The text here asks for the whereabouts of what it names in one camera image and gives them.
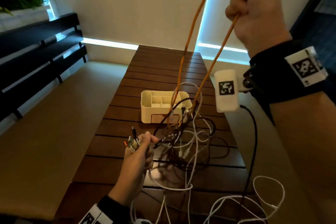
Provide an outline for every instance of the brown cable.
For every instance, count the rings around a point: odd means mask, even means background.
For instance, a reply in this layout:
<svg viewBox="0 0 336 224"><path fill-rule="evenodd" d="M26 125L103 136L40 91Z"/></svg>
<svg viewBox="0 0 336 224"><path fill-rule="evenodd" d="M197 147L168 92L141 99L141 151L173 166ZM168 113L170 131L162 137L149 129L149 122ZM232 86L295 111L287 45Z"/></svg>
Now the brown cable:
<svg viewBox="0 0 336 224"><path fill-rule="evenodd" d="M178 72L177 89L176 89L176 93L175 93L175 95L174 95L174 99L173 99L173 101L172 101L173 103L175 103L176 98L177 98L177 95L178 95L178 93L179 93L179 87L180 87L180 84L181 84L182 66L183 66L183 62L184 62L184 56L185 56L185 54L187 53L187 50L188 50L188 47L189 47L189 43L190 43L190 40L191 40L191 36L193 35L193 31L194 31L194 28L195 28L195 24L196 24L197 18L198 18L198 16L199 16L199 14L200 14L200 12L201 12L201 10L202 10L204 4L205 4L205 1L206 1L206 0L202 0L201 4L199 5L199 7L198 7L198 9L197 9L197 12L196 12L195 17L194 17L194 19L193 19L193 21L192 21L192 24L191 24L191 29L190 29L190 32L189 32L189 37L188 37L187 43L186 43L185 48L184 48L184 52L183 52L183 56L182 56L181 64L180 64L180 69L179 69L179 72ZM223 42L223 45L222 45L221 49L219 50L219 52L218 52L216 58L214 59L214 61L212 62L212 65L211 65L211 67L210 67L208 73L206 74L204 80L202 81L201 86L199 87L198 92L196 93L196 97L195 97L195 99L194 99L194 104L193 104L193 106L195 105L196 98L198 97L199 93L201 92L201 89L202 89L202 87L203 87L203 85L204 85L204 82L205 82L205 81L207 80L207 78L209 77L209 74L210 74L210 72L211 72L211 70L212 70L214 64L216 63L216 60L218 59L219 55L221 54L221 52L222 52L222 50L223 50L223 48L224 48L224 46L225 46L225 44L226 44L226 42L227 42L227 40L228 40L230 34L232 33L232 30L233 30L233 28L234 28L234 26L235 26L235 24L236 24L238 18L239 18L239 15L237 15L237 16L235 17L235 19L233 20L233 23L232 23L232 25L231 25L231 27L230 27L230 29L229 29L229 32L227 33L227 35L226 35L226 37L225 37L225 40L224 40L224 42Z"/></svg>

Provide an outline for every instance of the bench backrest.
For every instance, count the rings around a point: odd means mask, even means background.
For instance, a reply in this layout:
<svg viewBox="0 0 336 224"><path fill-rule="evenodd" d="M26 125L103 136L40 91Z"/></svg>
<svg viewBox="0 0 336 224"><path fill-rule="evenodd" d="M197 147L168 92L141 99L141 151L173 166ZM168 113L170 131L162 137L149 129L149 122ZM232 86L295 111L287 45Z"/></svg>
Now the bench backrest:
<svg viewBox="0 0 336 224"><path fill-rule="evenodd" d="M0 61L8 59L0 65L0 121L11 113L22 118L21 105L56 78L61 83L61 73L81 58L86 62L78 25L77 14L70 13L0 33ZM57 40L55 35L64 31L70 32Z"/></svg>

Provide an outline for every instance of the brown slatted table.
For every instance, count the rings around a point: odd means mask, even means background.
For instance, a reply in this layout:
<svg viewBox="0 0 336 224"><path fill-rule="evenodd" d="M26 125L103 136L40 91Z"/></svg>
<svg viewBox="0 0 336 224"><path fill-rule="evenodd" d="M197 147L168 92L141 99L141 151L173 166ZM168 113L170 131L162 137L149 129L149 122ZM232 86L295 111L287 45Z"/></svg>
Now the brown slatted table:
<svg viewBox="0 0 336 224"><path fill-rule="evenodd" d="M141 122L141 92L144 90L170 90L176 87L179 74L179 62L183 51L148 46L139 46L133 57L124 78L122 79L110 106L97 128L91 144L84 156L78 170L69 186L65 197L57 211L56 219L61 223L76 223L90 209L90 207L106 195L118 179L124 155L124 141L131 135L131 127L135 127L138 134L149 131L154 132L157 125L143 124ZM199 53L188 52L185 56L185 64L182 70L182 81L193 82L200 85L207 70ZM181 86L181 91L195 96L195 88ZM229 124L222 113L216 111L215 90L210 79L204 85L203 106L201 113L212 119L216 124L216 133L211 141L210 152L212 157L225 155L226 158L211 159L207 167L198 170L193 178L194 190L191 193L191 212L209 213L214 201L228 194L241 194L247 179L247 171L241 158L235 139L230 131ZM206 128L199 120L198 127ZM183 142L188 142L189 133L185 133ZM224 138L229 147L218 137ZM168 166L166 159L158 160L163 148L159 147L154 154L154 167L164 162L166 167L160 167L152 171L159 183L167 187L183 188L184 172ZM207 157L204 151L199 155L200 159ZM144 192L136 199L138 218L146 218L156 221L160 210L164 191L146 176ZM166 202L170 206L183 211L187 210L187 193L165 192ZM256 200L253 188L248 189L248 196ZM255 213L260 211L249 201L245 204ZM235 218L238 205L232 201L225 202L218 215ZM187 215L169 208L172 223L187 222ZM251 217L242 211L241 217ZM204 216L192 215L193 223L202 223ZM212 220L212 223L232 223L223 219ZM163 211L160 223L168 223Z"/></svg>

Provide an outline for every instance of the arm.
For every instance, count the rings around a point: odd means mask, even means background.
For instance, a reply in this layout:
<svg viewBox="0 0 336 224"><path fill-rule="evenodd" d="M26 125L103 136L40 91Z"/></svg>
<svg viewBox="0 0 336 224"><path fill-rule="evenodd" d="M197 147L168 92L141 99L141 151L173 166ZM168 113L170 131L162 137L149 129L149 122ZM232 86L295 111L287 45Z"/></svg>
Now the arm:
<svg viewBox="0 0 336 224"><path fill-rule="evenodd" d="M146 171L153 168L151 143L159 141L149 132L140 135L139 139L141 145L135 153L125 149L124 162L114 188L90 209L79 224L94 223L94 220L100 224L129 223L131 203L142 190Z"/></svg>
<svg viewBox="0 0 336 224"><path fill-rule="evenodd" d="M240 13L235 33L249 56L258 57L270 48L292 39L286 30L281 0L231 0L226 15ZM287 55L297 51L287 49ZM336 210L336 107L324 92L271 104L275 127L292 165L319 208Z"/></svg>

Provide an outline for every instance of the person's left hand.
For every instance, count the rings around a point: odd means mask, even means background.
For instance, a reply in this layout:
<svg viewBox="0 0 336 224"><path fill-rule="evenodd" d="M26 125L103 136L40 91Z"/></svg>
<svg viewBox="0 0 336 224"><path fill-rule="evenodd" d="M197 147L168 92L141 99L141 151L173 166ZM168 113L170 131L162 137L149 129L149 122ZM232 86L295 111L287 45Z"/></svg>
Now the person's left hand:
<svg viewBox="0 0 336 224"><path fill-rule="evenodd" d="M116 202L130 206L133 199L141 192L146 172L153 168L153 147L151 143L159 140L149 132L138 136L140 147L132 153L126 148L124 162L114 188L108 196Z"/></svg>

